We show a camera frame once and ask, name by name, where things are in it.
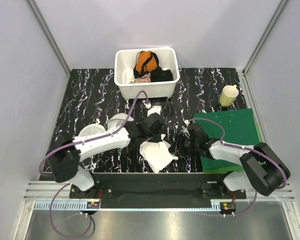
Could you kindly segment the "white bra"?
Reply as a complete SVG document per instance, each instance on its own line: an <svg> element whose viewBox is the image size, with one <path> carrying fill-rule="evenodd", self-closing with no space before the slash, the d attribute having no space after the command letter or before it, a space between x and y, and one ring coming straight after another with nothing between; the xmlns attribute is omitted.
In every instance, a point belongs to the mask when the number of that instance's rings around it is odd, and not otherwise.
<svg viewBox="0 0 300 240"><path fill-rule="evenodd" d="M165 134L161 134L160 142L145 141L140 145L139 153L147 161L155 174L167 167L178 157L169 152L171 145L164 140Z"/></svg>

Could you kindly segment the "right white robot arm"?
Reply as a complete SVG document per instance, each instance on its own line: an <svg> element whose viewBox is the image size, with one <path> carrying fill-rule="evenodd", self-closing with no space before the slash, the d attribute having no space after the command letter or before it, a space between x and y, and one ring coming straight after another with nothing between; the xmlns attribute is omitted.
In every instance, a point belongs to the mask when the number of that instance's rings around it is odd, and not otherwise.
<svg viewBox="0 0 300 240"><path fill-rule="evenodd" d="M229 171L217 185L218 195L225 199L241 189L254 189L267 197L283 188L291 176L287 166L266 143L243 146L210 138L199 123L181 127L175 152L180 156L197 152L210 160L242 166L242 172Z"/></svg>

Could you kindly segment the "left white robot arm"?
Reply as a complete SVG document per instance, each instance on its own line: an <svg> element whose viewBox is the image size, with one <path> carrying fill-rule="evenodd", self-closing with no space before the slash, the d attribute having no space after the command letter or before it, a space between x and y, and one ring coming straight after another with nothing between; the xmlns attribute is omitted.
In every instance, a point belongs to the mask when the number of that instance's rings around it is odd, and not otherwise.
<svg viewBox="0 0 300 240"><path fill-rule="evenodd" d="M164 118L157 112L146 118L134 120L125 113L114 115L107 123L107 131L90 136L74 137L64 141L51 152L47 162L54 181L68 182L79 188L87 198L98 193L98 186L92 174L80 166L80 162L99 153L112 149L123 149L130 144L142 144L145 141L159 142L165 124Z"/></svg>

